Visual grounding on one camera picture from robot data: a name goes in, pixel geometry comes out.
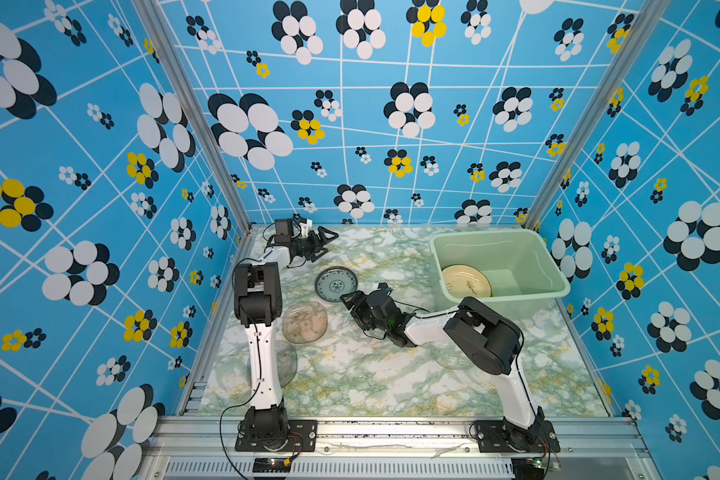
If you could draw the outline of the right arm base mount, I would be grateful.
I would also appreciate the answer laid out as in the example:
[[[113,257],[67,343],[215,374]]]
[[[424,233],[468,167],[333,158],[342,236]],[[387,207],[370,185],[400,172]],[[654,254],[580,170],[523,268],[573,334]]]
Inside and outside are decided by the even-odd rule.
[[[528,429],[507,420],[476,420],[470,425],[468,433],[481,453],[545,454],[561,451],[552,423],[541,417]]]

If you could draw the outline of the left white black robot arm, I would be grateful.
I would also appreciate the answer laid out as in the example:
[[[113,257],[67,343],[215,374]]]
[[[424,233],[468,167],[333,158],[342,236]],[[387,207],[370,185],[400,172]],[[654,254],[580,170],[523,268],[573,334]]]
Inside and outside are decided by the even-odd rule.
[[[241,422],[243,439],[269,450],[285,446],[289,422],[278,377],[275,323],[283,313],[280,273],[296,258],[315,262],[339,234],[309,220],[280,219],[258,257],[244,257],[232,271],[235,317],[244,327],[252,393]]]

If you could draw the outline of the light green plastic bin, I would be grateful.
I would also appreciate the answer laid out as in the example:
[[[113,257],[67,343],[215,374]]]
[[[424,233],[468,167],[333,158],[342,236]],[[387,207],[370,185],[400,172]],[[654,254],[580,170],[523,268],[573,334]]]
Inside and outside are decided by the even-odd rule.
[[[541,237],[524,229],[488,229],[443,233],[430,242],[431,285],[435,308],[445,310],[465,297],[450,295],[442,270],[468,265],[490,281],[493,295],[476,298],[514,321],[530,319],[554,300],[570,292],[563,275]]]

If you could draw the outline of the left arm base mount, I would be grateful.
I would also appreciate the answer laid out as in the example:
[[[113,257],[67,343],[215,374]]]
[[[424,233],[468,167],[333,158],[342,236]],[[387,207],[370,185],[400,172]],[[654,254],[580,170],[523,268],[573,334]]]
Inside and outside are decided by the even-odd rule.
[[[273,427],[243,420],[234,444],[237,452],[285,453],[314,452],[318,422],[312,419],[291,419]]]

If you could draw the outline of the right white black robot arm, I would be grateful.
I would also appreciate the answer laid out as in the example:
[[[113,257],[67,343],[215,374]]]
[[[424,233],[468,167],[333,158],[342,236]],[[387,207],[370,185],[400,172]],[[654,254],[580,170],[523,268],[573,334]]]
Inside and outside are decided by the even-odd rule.
[[[404,312],[385,283],[369,294],[360,290],[345,294],[341,301],[362,331],[380,330],[398,347],[455,344],[474,366],[492,376],[502,402],[505,441],[511,448],[527,451],[546,442],[545,416],[534,403],[520,362],[524,334],[513,321],[471,296],[441,312]]]

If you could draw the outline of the beige bamboo print plate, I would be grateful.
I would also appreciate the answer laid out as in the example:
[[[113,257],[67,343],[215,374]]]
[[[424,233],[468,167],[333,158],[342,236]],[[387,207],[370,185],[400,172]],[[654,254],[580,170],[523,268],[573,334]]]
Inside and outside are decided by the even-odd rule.
[[[442,277],[447,292],[454,297],[490,298],[493,295],[487,277],[468,265],[448,266],[442,270]]]

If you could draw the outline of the blue patterned small plate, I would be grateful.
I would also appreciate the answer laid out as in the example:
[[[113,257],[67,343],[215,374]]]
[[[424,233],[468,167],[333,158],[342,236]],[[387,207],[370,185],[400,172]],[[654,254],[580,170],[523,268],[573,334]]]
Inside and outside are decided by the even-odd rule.
[[[341,302],[344,295],[355,292],[357,287],[356,274],[341,266],[333,266],[321,271],[314,284],[316,294],[322,300],[330,303]]]

